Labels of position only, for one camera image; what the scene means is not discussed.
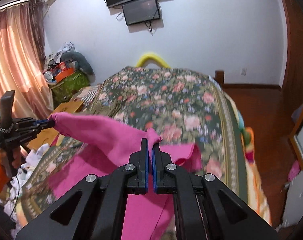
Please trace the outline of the yellow curved object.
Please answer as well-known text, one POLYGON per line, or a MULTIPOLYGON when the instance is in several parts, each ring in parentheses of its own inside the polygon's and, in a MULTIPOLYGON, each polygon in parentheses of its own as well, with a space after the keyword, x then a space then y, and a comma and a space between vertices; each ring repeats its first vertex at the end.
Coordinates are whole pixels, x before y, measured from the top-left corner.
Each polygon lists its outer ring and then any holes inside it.
POLYGON ((137 61, 136 63, 136 67, 140 68, 140 67, 144 67, 145 64, 151 61, 154 64, 158 65, 160 68, 164 68, 164 69, 170 69, 171 67, 169 66, 169 64, 166 63, 166 61, 164 61, 164 59, 162 59, 162 57, 158 56, 157 54, 154 53, 145 53, 143 54, 137 61))

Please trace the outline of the small black wall monitor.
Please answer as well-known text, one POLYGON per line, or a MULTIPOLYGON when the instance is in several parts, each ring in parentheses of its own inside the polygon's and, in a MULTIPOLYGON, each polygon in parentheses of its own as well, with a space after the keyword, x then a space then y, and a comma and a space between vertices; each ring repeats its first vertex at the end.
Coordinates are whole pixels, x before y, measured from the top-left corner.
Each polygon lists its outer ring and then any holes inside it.
POLYGON ((158 0, 135 0, 122 5, 127 26, 159 20, 161 13, 158 0))

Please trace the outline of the orange yellow blanket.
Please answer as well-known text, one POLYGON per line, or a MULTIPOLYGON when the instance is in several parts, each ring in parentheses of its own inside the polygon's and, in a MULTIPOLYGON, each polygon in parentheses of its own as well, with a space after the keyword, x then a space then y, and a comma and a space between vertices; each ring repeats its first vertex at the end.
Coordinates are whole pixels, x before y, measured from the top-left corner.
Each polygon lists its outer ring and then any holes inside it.
POLYGON ((248 205, 269 225, 272 225, 270 208, 267 197, 262 189, 262 180, 255 162, 254 132, 252 128, 245 126, 243 117, 239 111, 238 125, 241 132, 241 142, 247 172, 248 205))

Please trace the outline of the clutter pile with green box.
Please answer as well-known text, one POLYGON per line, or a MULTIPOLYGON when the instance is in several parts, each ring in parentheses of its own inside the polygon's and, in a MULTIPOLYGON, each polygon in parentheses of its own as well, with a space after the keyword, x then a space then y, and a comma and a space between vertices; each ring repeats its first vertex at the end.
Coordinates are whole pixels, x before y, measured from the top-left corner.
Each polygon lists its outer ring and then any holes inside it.
POLYGON ((92 66, 72 42, 66 42, 58 51, 47 56, 43 75, 55 106, 68 102, 96 79, 92 66))

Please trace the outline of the floral green bedspread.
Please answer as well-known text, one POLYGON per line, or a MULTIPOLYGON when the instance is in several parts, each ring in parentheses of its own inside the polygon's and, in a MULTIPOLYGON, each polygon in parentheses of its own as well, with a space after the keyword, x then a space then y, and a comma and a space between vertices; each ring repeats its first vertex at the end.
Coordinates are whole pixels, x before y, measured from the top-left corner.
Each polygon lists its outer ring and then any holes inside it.
POLYGON ((57 114, 60 145, 48 149, 23 185, 16 214, 25 226, 88 174, 126 164, 141 140, 174 163, 210 172, 247 202, 238 110, 219 85, 186 69, 126 67, 99 87, 81 113, 57 114))

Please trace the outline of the pink orange curtain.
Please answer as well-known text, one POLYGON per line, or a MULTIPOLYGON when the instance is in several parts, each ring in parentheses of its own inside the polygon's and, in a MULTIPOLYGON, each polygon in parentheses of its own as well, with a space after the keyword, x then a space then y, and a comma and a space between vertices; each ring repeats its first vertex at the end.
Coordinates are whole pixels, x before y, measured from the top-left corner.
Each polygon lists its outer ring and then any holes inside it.
POLYGON ((44 119, 53 97, 43 75, 42 6, 21 3, 0 11, 0 98, 15 91, 13 116, 44 119))

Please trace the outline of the wooden bed post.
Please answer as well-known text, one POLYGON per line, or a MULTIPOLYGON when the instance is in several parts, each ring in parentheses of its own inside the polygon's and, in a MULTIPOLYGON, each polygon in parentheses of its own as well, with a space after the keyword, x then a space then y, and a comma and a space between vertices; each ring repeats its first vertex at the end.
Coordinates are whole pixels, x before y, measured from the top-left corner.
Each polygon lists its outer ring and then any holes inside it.
POLYGON ((224 79, 225 79, 225 72, 223 70, 216 70, 214 79, 219 84, 220 87, 223 87, 224 79))

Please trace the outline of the wall socket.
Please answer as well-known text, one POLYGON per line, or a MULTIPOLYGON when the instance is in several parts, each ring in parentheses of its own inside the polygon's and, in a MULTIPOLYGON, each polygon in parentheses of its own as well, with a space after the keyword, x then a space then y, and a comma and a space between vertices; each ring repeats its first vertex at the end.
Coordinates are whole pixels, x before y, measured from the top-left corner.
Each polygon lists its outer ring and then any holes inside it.
POLYGON ((246 69, 246 68, 243 68, 243 69, 241 70, 241 75, 246 75, 246 72, 247 72, 247 69, 246 69))

